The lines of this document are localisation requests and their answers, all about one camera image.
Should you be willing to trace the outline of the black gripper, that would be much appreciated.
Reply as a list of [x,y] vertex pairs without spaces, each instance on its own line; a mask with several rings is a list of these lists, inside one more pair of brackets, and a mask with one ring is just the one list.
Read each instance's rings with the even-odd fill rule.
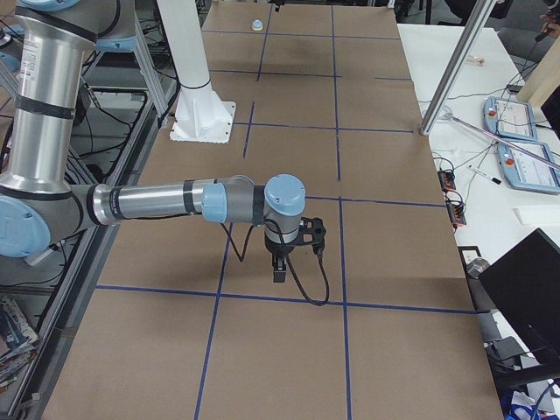
[[286,278],[287,256],[292,251],[288,244],[276,243],[269,238],[264,239],[266,249],[271,253],[273,266],[273,282],[282,284]]

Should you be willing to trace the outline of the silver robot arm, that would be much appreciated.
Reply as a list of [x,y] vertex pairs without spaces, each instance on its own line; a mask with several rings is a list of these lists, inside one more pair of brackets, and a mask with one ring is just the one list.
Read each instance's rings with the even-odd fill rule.
[[69,185],[67,153],[86,52],[104,40],[135,37],[131,1],[21,1],[24,27],[12,148],[1,176],[1,253],[25,257],[86,228],[126,220],[200,215],[265,229],[274,278],[305,238],[305,188],[289,174],[169,185]]

